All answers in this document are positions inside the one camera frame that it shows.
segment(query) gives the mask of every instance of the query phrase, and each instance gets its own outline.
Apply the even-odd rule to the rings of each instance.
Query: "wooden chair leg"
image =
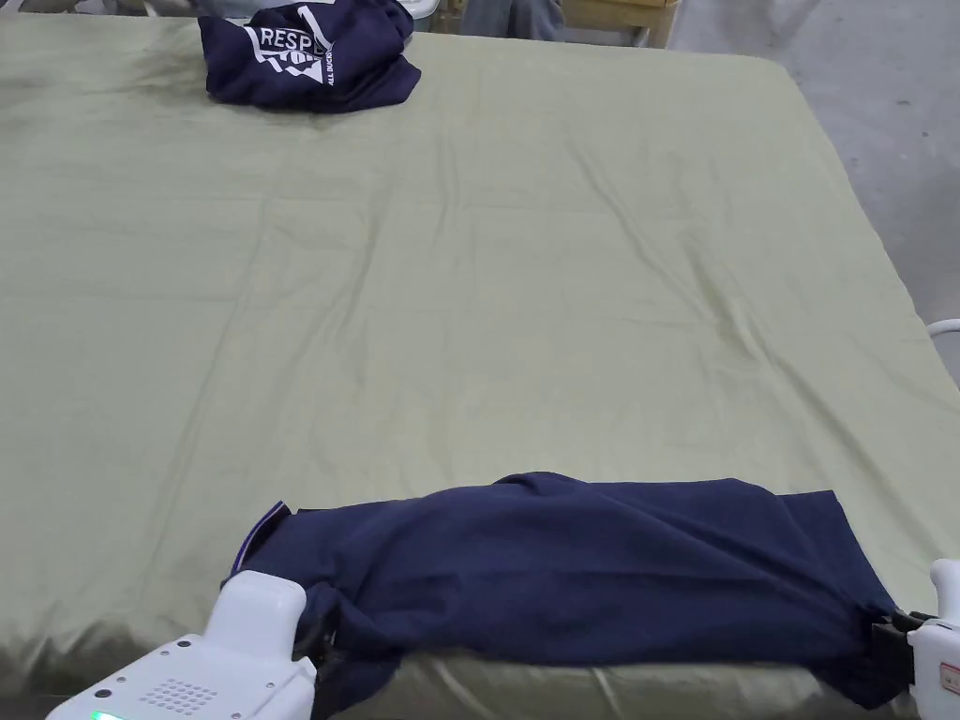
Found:
[[[670,33],[673,30],[673,21],[677,16],[677,7],[680,0],[668,2],[667,6],[660,13],[657,23],[650,27],[650,34],[647,36],[647,47],[665,48],[670,41]]]

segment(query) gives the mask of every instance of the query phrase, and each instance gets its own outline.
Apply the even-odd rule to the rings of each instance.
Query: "person's leg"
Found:
[[[564,11],[560,0],[514,0],[508,34],[530,40],[564,39]]]
[[[467,0],[460,20],[461,35],[506,37],[513,0]]]

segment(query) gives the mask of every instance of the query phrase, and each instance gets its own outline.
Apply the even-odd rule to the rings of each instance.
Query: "chair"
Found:
[[[647,29],[647,47],[665,48],[680,0],[563,0],[567,25],[596,30]]]

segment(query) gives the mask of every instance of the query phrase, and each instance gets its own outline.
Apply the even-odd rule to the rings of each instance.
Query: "fabric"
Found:
[[[420,79],[401,55],[414,21],[396,0],[295,3],[245,27],[197,22],[206,91],[224,103],[350,112],[402,103]]]
[[[336,710],[418,650],[805,665],[867,709],[907,689],[870,663],[870,626],[895,606],[832,492],[531,472],[300,512],[263,536],[240,569],[306,589],[300,634],[332,634],[341,658],[318,687]]]
[[[564,39],[564,10],[559,0],[470,0],[460,32],[559,41]]]
[[[960,396],[786,73],[406,54],[402,105],[267,113],[209,101],[194,20],[0,22],[0,693],[202,631],[278,498],[518,469],[833,490],[898,605],[935,612]],[[430,653],[344,715],[717,708],[863,717],[797,668]]]

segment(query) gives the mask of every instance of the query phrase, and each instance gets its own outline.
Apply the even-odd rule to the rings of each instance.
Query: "white graphic print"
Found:
[[[335,0],[320,0],[333,5]],[[270,65],[278,73],[294,77],[303,75],[320,84],[333,85],[333,43],[326,39],[316,16],[306,7],[298,10],[310,26],[313,36],[302,30],[289,28],[252,28],[244,30],[250,36],[253,56],[257,62]]]

